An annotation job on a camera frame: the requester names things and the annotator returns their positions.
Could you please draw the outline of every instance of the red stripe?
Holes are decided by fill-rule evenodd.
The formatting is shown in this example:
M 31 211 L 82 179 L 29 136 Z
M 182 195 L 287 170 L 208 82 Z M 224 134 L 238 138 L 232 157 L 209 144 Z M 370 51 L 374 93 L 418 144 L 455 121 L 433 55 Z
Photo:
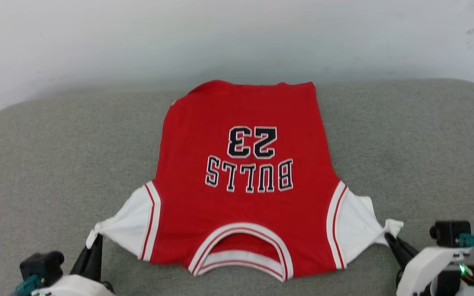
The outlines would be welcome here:
M 149 192 L 149 187 L 147 187 L 147 184 L 145 184 L 145 189 L 147 190 L 147 194 L 149 195 L 149 198 L 151 199 L 151 203 L 153 204 L 151 206 L 151 215 L 149 217 L 149 227 L 147 228 L 147 236 L 145 236 L 145 242 L 144 242 L 144 249 L 142 250 L 142 260 L 144 260 L 145 257 L 145 249 L 147 247 L 147 240 L 149 239 L 149 233 L 151 232 L 151 225 L 153 224 L 153 212 L 155 210 L 155 201 L 153 200 L 153 197 L 151 196 L 151 193 Z
M 207 264 L 205 266 L 203 266 L 201 268 L 201 270 L 206 270 L 208 269 L 210 266 L 215 266 L 215 267 L 218 267 L 217 265 L 228 265 L 228 264 L 235 264 L 235 263 L 243 263 L 243 264 L 250 264 L 250 265 L 255 265 L 255 266 L 259 266 L 261 268 L 264 268 L 264 269 L 267 269 L 269 271 L 271 271 L 272 273 L 275 273 L 277 274 L 280 278 L 283 278 L 283 275 L 278 273 L 277 271 L 267 267 L 267 266 L 264 266 L 262 264 L 257 264 L 256 262 L 252 262 L 252 261 L 246 261 L 246 260 L 224 260 L 224 261 L 219 261 L 219 262 L 213 262 L 212 264 Z
M 341 257 L 341 252 L 339 251 L 339 244 L 337 243 L 337 239 L 335 237 L 335 221 L 336 221 L 336 217 L 337 217 L 337 210 L 339 209 L 339 204 L 341 202 L 341 199 L 343 198 L 343 195 L 345 194 L 345 191 L 346 191 L 346 186 L 345 186 L 345 188 L 343 188 L 343 192 L 341 192 L 341 195 L 339 196 L 339 199 L 337 200 L 336 210 L 334 212 L 334 223 L 332 224 L 332 236 L 334 238 L 334 243 L 335 243 L 336 249 L 337 249 L 337 255 L 339 255 L 339 260 L 341 262 L 341 267 L 342 268 L 345 268 L 345 264 L 343 263 L 343 258 Z
M 283 260 L 283 263 L 284 263 L 284 272 L 286 274 L 286 276 L 288 277 L 288 269 L 287 269 L 287 266 L 286 266 L 286 259 L 284 259 L 284 254 L 283 254 L 283 250 L 281 249 L 281 247 L 279 246 L 279 244 L 273 240 L 271 237 L 265 235 L 265 234 L 262 234 L 261 232 L 258 232 L 257 230 L 254 230 L 254 229 L 249 229 L 249 228 L 246 228 L 246 227 L 235 227 L 235 228 L 230 228 L 224 232 L 222 232 L 221 234 L 219 234 L 218 236 L 216 236 L 213 240 L 211 240 L 211 242 L 209 243 L 209 245 L 206 247 L 206 249 L 203 251 L 203 253 L 201 254 L 200 258 L 199 258 L 199 261 L 197 261 L 197 263 L 195 264 L 195 267 L 193 268 L 193 274 L 195 274 L 195 270 L 197 269 L 197 267 L 199 266 L 199 263 L 201 262 L 202 260 L 202 257 L 204 256 L 204 254 L 206 253 L 206 251 L 211 250 L 213 247 L 211 247 L 211 245 L 213 244 L 213 242 L 215 242 L 217 240 L 217 238 L 220 238 L 220 236 L 224 235 L 226 232 L 230 232 L 230 231 L 234 231 L 234 230 L 240 230 L 240 229 L 243 229 L 243 230 L 248 230 L 248 231 L 251 231 L 251 232 L 255 232 L 256 234 L 261 234 L 262 236 L 265 236 L 267 238 L 269 238 L 270 240 L 272 240 L 278 247 L 280 253 L 281 253 L 281 257 L 282 257 L 282 260 Z

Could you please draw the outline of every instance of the white wall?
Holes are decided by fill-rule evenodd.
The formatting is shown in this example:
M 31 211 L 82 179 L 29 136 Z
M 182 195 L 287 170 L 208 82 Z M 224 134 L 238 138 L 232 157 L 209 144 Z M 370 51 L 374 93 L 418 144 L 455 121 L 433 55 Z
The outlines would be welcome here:
M 60 92 L 452 77 L 474 0 L 0 0 L 0 109 Z

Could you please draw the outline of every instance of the number 23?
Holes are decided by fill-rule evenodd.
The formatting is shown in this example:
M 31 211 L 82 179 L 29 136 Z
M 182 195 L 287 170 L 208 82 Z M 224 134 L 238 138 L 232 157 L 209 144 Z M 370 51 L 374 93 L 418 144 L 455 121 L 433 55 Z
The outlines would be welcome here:
M 253 143 L 253 155 L 257 159 L 271 159 L 275 156 L 274 148 L 266 148 L 277 140 L 277 127 L 256 126 L 254 137 L 259 138 Z M 243 159 L 250 156 L 250 146 L 244 146 L 244 137 L 252 136 L 252 129 L 248 126 L 234 126 L 228 136 L 228 155 L 231 158 Z

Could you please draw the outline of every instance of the gray fabric surface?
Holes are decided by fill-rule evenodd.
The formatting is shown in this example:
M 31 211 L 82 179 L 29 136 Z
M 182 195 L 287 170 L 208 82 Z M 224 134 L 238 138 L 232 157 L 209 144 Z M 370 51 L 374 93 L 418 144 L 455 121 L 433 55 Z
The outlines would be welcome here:
M 436 220 L 474 226 L 474 84 L 450 79 L 318 86 L 337 174 L 369 195 L 380 222 L 434 245 Z M 70 271 L 97 221 L 114 215 L 155 176 L 163 119 L 185 92 L 85 94 L 21 103 L 0 112 L 0 295 L 20 282 L 19 263 L 59 250 Z M 469 262 L 474 262 L 474 251 Z M 193 277 L 154 266 L 111 241 L 103 279 L 118 295 L 393 295 L 398 265 L 373 246 L 346 271 L 280 283 L 251 268 Z

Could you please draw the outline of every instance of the basketball jersey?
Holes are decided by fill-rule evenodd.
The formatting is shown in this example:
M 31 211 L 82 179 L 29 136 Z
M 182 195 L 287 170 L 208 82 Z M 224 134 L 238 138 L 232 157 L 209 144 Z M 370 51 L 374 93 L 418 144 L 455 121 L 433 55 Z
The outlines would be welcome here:
M 141 260 L 200 275 L 257 268 L 280 281 L 345 268 L 402 224 L 336 176 L 312 83 L 212 81 L 164 120 L 156 177 L 91 232 Z

